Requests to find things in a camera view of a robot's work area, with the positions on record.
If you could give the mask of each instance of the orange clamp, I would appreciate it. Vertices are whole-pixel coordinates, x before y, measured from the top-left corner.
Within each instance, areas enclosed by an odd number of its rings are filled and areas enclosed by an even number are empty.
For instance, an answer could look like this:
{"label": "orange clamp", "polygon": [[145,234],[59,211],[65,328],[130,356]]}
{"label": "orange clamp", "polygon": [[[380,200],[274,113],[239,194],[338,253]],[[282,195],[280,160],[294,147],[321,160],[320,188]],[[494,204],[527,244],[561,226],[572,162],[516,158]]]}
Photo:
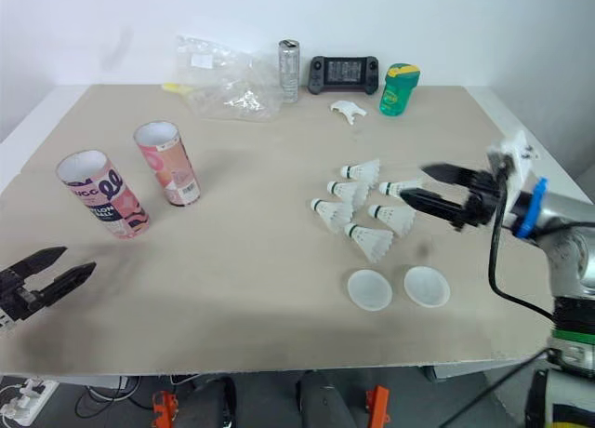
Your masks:
{"label": "orange clamp", "polygon": [[383,428],[385,423],[390,423],[390,416],[387,414],[389,394],[390,391],[382,386],[365,392],[365,407],[370,412],[368,428]]}
{"label": "orange clamp", "polygon": [[157,416],[152,422],[153,428],[173,428],[178,415],[176,395],[168,391],[159,391],[152,395],[152,410]]}

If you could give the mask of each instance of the power strip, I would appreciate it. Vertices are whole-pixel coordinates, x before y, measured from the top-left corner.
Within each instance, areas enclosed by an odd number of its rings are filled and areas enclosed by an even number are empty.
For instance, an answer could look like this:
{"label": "power strip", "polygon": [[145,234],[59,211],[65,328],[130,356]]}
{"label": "power strip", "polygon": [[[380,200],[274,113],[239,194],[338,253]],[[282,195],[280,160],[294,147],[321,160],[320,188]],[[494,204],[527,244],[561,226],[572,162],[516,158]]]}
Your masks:
{"label": "power strip", "polygon": [[[35,418],[46,405],[49,397],[54,394],[59,383],[52,380],[27,379],[19,388],[21,397],[15,397],[10,403],[4,404],[0,408],[0,415],[7,419],[15,421],[21,426],[31,426]],[[44,387],[41,393],[37,393],[33,388]]]}

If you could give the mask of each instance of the silver can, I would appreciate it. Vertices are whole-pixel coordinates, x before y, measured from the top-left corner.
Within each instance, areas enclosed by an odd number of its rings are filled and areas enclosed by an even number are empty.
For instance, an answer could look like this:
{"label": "silver can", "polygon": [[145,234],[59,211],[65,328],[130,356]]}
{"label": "silver can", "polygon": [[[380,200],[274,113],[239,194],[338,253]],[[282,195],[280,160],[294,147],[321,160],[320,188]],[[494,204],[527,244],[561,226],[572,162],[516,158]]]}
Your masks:
{"label": "silver can", "polygon": [[299,42],[285,39],[279,42],[279,79],[284,102],[296,102],[299,93]]}

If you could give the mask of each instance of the yellow object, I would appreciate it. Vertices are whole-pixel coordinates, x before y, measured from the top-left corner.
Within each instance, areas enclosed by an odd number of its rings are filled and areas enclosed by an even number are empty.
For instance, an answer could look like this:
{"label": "yellow object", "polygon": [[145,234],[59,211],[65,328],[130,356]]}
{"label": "yellow object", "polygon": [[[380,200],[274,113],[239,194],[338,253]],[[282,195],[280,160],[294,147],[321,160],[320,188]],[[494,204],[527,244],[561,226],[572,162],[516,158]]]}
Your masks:
{"label": "yellow object", "polygon": [[173,84],[171,82],[165,83],[161,85],[161,88],[165,91],[169,91],[171,93],[178,93],[179,95],[187,95],[190,93],[193,88],[188,86],[181,86],[180,84]]}
{"label": "yellow object", "polygon": [[577,425],[576,423],[570,423],[569,421],[555,421],[549,428],[587,428],[585,425]]}
{"label": "yellow object", "polygon": [[387,71],[387,76],[388,77],[397,77],[397,74],[405,74],[405,73],[416,73],[419,71],[419,67],[416,67],[415,65],[406,65],[404,67],[392,67],[389,68],[389,70]]}

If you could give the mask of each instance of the green container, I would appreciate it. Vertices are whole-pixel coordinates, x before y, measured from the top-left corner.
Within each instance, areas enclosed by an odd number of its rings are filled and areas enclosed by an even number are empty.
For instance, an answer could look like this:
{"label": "green container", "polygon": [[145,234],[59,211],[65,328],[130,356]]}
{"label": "green container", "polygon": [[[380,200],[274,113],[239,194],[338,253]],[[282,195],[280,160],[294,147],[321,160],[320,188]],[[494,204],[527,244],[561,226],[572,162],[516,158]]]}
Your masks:
{"label": "green container", "polygon": [[388,116],[402,114],[418,80],[418,67],[408,63],[393,63],[385,77],[386,85],[380,99],[380,111]]}

